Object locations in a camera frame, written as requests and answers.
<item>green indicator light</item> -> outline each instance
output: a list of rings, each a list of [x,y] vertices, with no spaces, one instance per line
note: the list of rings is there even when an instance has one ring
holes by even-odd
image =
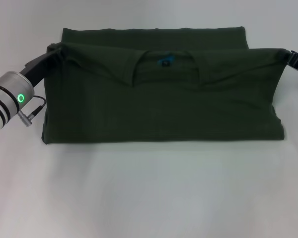
[[[23,101],[24,101],[24,95],[23,95],[23,94],[19,94],[19,95],[18,95],[18,101],[19,101],[20,103],[23,103]]]

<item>folded t-shirt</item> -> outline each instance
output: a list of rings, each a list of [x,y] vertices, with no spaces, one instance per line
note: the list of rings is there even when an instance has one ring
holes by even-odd
[[[219,29],[63,29],[63,43],[148,51],[248,49],[244,27]]]
[[[45,143],[284,138],[272,99],[290,52],[185,41],[114,47],[117,38],[104,46],[77,34],[65,30],[48,48],[64,61],[45,79]]]

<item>dark green t-shirt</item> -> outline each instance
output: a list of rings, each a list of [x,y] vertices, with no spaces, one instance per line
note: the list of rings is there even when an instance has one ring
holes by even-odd
[[[65,29],[48,50],[59,48],[64,62],[45,79],[47,144],[284,138],[272,99],[290,53],[249,50],[244,28]]]

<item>white background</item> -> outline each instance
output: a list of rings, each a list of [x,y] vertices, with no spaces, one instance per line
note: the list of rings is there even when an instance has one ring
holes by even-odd
[[[298,0],[0,0],[0,76],[59,42],[63,27],[235,26],[250,48],[298,51]],[[47,146],[44,112],[30,128],[15,117],[0,131],[0,238],[298,238],[290,67],[274,105],[285,141]]]

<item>cable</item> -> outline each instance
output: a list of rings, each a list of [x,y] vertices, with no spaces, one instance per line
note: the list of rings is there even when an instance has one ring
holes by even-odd
[[[33,97],[34,97],[34,98],[40,98],[40,99],[42,99],[42,100],[44,101],[44,104],[42,105],[42,107],[45,106],[45,104],[46,104],[46,99],[45,99],[45,98],[43,98],[43,97],[41,97],[41,96],[37,96],[37,95],[34,95]]]
[[[36,115],[38,115],[38,113],[43,109],[43,107],[46,105],[46,99],[45,98],[43,98],[43,97],[41,97],[41,96],[36,96],[36,95],[34,95],[33,96],[34,98],[40,98],[40,99],[42,99],[43,101],[44,101],[44,103],[43,103],[43,105],[41,105],[41,106],[38,106],[38,108],[37,109],[35,109],[30,115],[29,115],[29,119],[30,120],[32,120]]]

